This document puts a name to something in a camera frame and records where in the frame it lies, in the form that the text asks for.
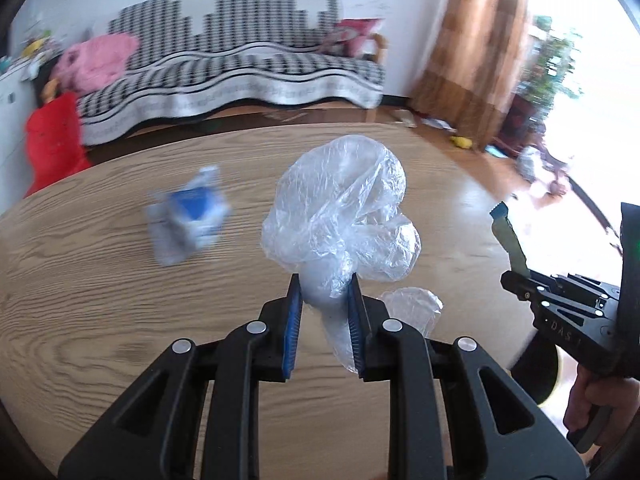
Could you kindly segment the person's right hand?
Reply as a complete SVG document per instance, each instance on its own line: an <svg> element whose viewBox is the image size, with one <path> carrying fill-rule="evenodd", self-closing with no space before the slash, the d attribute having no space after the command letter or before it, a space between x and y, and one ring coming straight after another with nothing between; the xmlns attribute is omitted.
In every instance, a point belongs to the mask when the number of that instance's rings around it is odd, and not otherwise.
<svg viewBox="0 0 640 480"><path fill-rule="evenodd" d="M584 428L594 406L613 409L608 424L594 443L609 448L620 440L639 409L639 383L634 378L597 378L585 367L577 367L577 378L570 389L563 424L569 432Z"/></svg>

